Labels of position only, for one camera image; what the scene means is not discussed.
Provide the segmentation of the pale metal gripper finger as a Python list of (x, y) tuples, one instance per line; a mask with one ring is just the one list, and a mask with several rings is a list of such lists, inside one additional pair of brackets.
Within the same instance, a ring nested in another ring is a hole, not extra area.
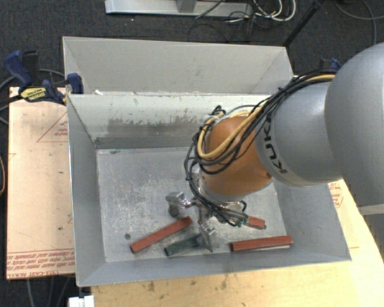
[(192, 202), (186, 198), (184, 192), (171, 192), (166, 196), (169, 204), (168, 211), (172, 217), (177, 217), (181, 209), (188, 209), (192, 206)]
[(208, 224), (199, 224), (200, 238), (199, 245), (209, 250), (211, 253), (219, 248), (217, 232), (215, 228), (211, 228)]

